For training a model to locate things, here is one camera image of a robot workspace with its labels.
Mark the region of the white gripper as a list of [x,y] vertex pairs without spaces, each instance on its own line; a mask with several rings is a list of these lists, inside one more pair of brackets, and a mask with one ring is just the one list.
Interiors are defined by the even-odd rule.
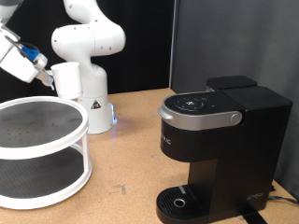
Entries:
[[36,77],[45,86],[52,86],[52,76],[45,71],[38,72],[33,64],[19,53],[16,47],[0,50],[0,67],[24,82],[30,83]]

